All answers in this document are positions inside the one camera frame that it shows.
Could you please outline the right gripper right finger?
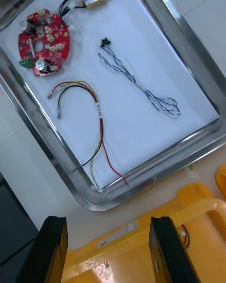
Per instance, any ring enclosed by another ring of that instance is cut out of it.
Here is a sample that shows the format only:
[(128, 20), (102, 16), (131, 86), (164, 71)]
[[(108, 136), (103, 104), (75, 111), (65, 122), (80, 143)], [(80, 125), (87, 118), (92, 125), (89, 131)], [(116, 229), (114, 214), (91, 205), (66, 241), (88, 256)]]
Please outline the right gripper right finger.
[(200, 282), (170, 217), (151, 218), (149, 249), (157, 283)]

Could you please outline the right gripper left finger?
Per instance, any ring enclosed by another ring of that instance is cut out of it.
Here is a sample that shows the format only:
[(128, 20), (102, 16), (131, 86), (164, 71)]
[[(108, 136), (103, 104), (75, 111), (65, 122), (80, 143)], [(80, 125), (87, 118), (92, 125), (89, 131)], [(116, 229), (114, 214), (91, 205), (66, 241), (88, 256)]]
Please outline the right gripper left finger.
[(68, 248), (65, 217), (44, 221), (16, 278), (17, 283), (60, 283)]

